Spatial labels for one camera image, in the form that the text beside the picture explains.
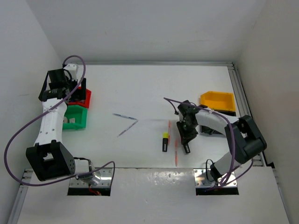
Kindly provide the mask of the pink highlighter marker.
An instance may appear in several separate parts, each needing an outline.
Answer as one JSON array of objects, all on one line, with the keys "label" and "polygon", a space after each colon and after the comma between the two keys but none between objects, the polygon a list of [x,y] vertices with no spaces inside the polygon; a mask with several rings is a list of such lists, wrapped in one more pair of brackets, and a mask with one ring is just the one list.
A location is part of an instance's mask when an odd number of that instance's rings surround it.
[{"label": "pink highlighter marker", "polygon": [[184,144],[183,147],[184,147],[185,153],[189,154],[190,153],[189,145],[188,144]]}]

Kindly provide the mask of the orange pen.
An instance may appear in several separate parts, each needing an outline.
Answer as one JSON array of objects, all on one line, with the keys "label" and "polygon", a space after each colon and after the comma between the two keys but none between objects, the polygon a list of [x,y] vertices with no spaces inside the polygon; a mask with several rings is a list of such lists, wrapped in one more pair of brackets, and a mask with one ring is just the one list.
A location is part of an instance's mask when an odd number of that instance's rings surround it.
[{"label": "orange pen", "polygon": [[168,121],[168,145],[170,144],[171,139],[171,120]]},{"label": "orange pen", "polygon": [[175,146],[174,146],[174,154],[175,154],[175,167],[178,166],[178,139],[175,139]]}]

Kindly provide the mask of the yellow highlighter marker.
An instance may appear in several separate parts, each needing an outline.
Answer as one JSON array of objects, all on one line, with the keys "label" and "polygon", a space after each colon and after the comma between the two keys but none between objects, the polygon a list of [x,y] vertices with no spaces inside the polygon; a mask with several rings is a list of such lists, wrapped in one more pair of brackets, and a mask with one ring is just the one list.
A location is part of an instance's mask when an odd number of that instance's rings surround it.
[{"label": "yellow highlighter marker", "polygon": [[169,141],[169,134],[167,132],[164,132],[163,133],[162,152],[168,151],[168,141]]}]

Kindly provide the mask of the blue white pen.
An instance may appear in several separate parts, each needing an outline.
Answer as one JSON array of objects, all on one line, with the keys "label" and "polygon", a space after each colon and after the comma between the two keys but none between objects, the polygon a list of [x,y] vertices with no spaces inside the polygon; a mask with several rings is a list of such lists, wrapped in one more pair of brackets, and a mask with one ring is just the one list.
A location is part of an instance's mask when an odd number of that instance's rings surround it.
[{"label": "blue white pen", "polygon": [[117,117],[125,118],[125,119],[137,120],[136,118],[126,116],[126,115],[117,114],[117,113],[113,113],[113,115],[117,116]]}]

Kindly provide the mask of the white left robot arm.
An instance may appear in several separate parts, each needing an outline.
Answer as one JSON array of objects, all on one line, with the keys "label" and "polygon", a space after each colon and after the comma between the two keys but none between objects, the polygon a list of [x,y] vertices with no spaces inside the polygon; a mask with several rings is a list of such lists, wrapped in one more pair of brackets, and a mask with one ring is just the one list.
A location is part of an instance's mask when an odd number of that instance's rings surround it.
[{"label": "white left robot arm", "polygon": [[75,159],[62,143],[63,130],[86,127],[91,91],[77,78],[76,64],[49,70],[39,94],[43,112],[39,134],[26,157],[40,181],[75,173]]}]

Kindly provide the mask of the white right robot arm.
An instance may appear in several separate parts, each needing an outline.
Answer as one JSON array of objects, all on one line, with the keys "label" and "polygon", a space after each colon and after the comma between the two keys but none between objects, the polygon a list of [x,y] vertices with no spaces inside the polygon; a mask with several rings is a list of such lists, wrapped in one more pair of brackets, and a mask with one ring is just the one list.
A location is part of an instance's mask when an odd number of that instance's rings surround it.
[{"label": "white right robot arm", "polygon": [[190,153],[189,142],[199,134],[198,126],[208,127],[226,137],[229,151],[211,164],[207,177],[212,181],[217,181],[267,148],[264,137],[249,115],[229,116],[208,107],[192,105],[188,100],[178,106],[178,115],[177,128],[186,154]]}]

